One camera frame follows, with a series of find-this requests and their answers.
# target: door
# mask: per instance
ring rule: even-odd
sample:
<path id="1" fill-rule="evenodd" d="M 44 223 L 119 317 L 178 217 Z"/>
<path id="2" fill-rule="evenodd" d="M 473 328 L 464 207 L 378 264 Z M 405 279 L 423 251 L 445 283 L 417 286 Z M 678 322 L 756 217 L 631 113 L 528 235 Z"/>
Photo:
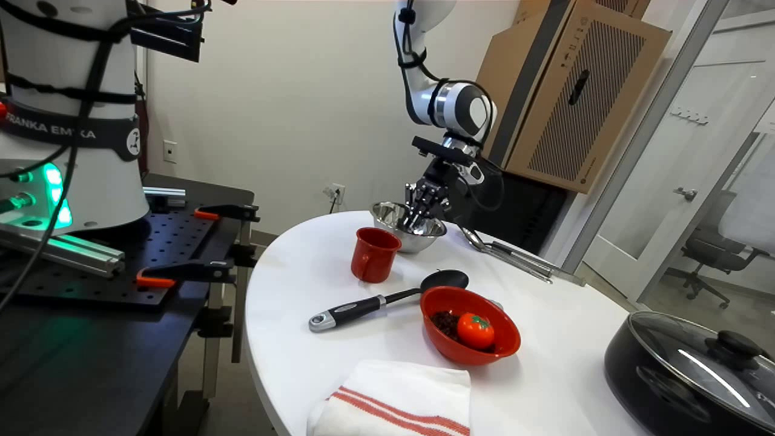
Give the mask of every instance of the door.
<path id="1" fill-rule="evenodd" d="M 767 58 L 717 47 L 709 38 L 586 254 L 630 299 L 665 270 L 775 96 Z"/>

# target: tongs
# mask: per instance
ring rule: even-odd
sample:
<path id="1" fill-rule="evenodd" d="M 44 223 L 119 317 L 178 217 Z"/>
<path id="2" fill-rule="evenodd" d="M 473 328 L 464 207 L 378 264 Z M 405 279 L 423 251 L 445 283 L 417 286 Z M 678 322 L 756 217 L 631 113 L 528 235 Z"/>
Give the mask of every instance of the tongs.
<path id="1" fill-rule="evenodd" d="M 520 270 L 526 270 L 526 274 L 529 274 L 529 275 L 534 275 L 539 280 L 552 280 L 552 275 L 561 275 L 561 279 L 577 280 L 573 275 L 560 270 L 556 265 L 552 265 L 549 260 L 534 256 L 532 251 L 526 251 L 526 248 L 519 248 L 519 246 L 506 246 L 506 245 L 500 245 L 496 239 L 493 242 L 483 242 L 477 230 L 463 228 L 459 223 L 457 223 L 457 228 L 477 251 L 490 254 L 490 256 L 493 256 L 498 260 L 506 260 L 506 264 L 510 264 L 510 265 L 516 265 L 516 268 L 520 268 Z"/>

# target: white round table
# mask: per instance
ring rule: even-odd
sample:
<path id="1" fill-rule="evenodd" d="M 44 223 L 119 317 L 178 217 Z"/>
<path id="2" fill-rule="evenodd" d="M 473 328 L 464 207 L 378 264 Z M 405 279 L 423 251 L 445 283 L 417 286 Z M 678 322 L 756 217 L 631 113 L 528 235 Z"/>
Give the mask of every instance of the white round table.
<path id="1" fill-rule="evenodd" d="M 420 254 L 395 258 L 384 283 L 349 270 L 367 212 L 333 212 L 284 233 L 257 264 L 246 291 L 246 343 L 259 394 L 275 426 L 308 434 L 308 415 L 360 360 L 450 366 L 423 336 L 418 305 L 313 333 L 308 319 L 331 305 L 418 286 L 436 268 L 463 268 L 473 291 L 516 319 L 516 355 L 470 371 L 473 434 L 625 436 L 643 434 L 603 378 L 603 354 L 626 313 L 594 287 L 538 280 L 466 246 L 457 228 Z"/>

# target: black pot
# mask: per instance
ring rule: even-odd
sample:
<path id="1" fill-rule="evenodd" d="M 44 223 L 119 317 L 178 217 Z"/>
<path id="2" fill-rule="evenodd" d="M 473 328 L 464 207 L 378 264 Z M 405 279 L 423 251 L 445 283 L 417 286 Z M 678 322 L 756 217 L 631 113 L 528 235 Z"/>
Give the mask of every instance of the black pot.
<path id="1" fill-rule="evenodd" d="M 605 379 L 661 436 L 775 434 L 775 363 L 733 331 L 634 313 L 607 343 Z"/>

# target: red bowl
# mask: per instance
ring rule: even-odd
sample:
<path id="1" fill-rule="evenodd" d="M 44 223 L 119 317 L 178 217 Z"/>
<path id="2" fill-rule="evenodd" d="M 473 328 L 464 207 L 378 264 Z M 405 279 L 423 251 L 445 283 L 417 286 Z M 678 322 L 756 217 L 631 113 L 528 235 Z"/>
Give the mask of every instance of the red bowl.
<path id="1" fill-rule="evenodd" d="M 470 349 L 454 342 L 452 336 L 448 336 L 443 328 L 439 328 L 439 323 L 434 322 L 434 315 L 448 313 L 448 310 L 452 310 L 454 315 L 474 313 L 474 315 L 490 317 L 493 326 L 492 350 Z M 516 354 L 520 346 L 520 333 L 513 319 L 492 299 L 464 287 L 452 287 L 452 286 L 429 287 L 420 294 L 420 319 L 439 354 L 457 366 L 487 366 Z"/>

